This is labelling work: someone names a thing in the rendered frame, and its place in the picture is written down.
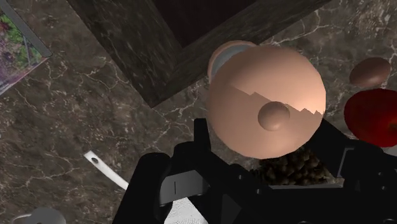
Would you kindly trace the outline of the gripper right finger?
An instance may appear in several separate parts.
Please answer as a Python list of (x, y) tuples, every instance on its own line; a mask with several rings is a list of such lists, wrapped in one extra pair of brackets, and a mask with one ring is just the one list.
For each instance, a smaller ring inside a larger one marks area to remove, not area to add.
[(397, 158), (378, 146), (348, 138), (322, 120), (307, 147), (344, 187), (374, 197), (397, 199)]

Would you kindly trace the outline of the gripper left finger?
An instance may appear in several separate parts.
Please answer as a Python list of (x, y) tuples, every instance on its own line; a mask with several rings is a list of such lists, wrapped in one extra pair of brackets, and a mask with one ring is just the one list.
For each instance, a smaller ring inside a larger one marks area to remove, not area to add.
[(194, 121), (194, 140), (179, 143), (173, 156), (143, 155), (113, 224), (165, 224), (172, 205), (188, 198), (208, 224), (230, 224), (224, 181), (229, 166), (211, 151), (204, 118)]

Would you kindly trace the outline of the white ribbed object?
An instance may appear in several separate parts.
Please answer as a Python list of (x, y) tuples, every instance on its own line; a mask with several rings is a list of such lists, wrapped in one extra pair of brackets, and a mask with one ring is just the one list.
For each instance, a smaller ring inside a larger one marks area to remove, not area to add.
[(208, 224), (188, 198), (173, 202), (164, 224)]

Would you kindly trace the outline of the red apple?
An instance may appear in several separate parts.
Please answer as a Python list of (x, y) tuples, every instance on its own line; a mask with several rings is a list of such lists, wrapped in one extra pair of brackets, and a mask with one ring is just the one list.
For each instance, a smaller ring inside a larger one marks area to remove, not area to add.
[(345, 104), (344, 120), (359, 140), (381, 148), (397, 145), (397, 91), (376, 88), (354, 94)]

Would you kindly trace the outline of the brown lumpy object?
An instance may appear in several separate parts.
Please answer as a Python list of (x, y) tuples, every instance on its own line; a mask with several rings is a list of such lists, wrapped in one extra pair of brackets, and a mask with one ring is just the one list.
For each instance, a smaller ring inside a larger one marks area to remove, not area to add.
[(259, 161), (250, 173), (268, 185), (323, 185), (342, 186), (343, 178), (335, 178), (326, 166), (306, 147), (278, 158)]

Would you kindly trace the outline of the brown egg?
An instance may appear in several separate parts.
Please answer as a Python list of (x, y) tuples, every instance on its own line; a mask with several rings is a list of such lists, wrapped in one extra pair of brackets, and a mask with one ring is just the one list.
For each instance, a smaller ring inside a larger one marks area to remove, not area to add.
[(349, 81), (358, 87), (374, 87), (386, 81), (390, 73), (391, 65), (386, 59), (371, 57), (354, 66)]

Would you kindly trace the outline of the grey round object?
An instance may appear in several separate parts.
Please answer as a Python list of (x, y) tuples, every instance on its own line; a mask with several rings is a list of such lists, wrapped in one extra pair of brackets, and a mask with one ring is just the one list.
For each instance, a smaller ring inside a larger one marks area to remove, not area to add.
[(10, 224), (67, 224), (67, 222), (60, 211), (49, 207), (39, 207), (31, 213), (13, 217)]

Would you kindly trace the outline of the pink round ceramic pot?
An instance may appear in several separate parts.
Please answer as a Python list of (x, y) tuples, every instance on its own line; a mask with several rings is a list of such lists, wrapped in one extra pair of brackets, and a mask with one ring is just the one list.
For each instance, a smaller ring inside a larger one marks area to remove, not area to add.
[(209, 61), (207, 118), (233, 151), (277, 158), (305, 144), (326, 109), (321, 75), (291, 48), (229, 41)]

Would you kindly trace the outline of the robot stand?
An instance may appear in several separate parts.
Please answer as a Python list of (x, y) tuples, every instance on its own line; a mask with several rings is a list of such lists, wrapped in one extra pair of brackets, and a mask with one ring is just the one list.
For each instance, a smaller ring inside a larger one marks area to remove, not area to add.
[(261, 43), (331, 0), (67, 0), (150, 107), (231, 40)]

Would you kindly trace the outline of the colourful floral book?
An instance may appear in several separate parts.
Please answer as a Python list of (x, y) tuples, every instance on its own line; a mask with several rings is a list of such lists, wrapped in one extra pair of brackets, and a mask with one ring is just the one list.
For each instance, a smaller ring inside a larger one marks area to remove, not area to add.
[(51, 56), (7, 0), (0, 0), (0, 95)]

